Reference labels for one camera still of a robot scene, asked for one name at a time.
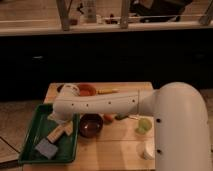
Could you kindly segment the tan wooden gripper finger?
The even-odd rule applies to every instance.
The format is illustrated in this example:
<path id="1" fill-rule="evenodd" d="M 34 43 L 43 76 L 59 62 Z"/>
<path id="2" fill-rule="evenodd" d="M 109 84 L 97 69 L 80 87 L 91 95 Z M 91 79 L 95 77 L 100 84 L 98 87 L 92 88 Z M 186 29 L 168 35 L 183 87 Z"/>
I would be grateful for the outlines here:
<path id="1" fill-rule="evenodd" d="M 62 125 L 58 125 L 54 130 L 52 130 L 48 136 L 47 139 L 51 143 L 55 143 L 64 133 L 64 127 Z"/>

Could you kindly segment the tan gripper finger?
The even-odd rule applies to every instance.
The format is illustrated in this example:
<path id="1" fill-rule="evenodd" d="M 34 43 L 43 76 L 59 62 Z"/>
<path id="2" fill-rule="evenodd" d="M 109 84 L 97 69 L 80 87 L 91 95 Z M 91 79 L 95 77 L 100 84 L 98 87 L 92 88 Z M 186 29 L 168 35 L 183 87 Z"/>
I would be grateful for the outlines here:
<path id="1" fill-rule="evenodd" d="M 73 122 L 72 121 L 65 124 L 64 131 L 67 136 L 70 136 L 73 133 Z"/>

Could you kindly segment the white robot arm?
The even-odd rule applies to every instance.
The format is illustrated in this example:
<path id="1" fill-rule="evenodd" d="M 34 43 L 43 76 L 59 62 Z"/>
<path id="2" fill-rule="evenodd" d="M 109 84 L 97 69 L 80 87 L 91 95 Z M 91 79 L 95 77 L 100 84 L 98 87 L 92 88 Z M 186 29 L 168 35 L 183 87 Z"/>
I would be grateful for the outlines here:
<path id="1" fill-rule="evenodd" d="M 95 96 L 82 96 L 76 85 L 66 83 L 52 108 L 62 122 L 74 114 L 152 116 L 156 171 L 213 171 L 206 104 L 199 91 L 187 83 Z"/>

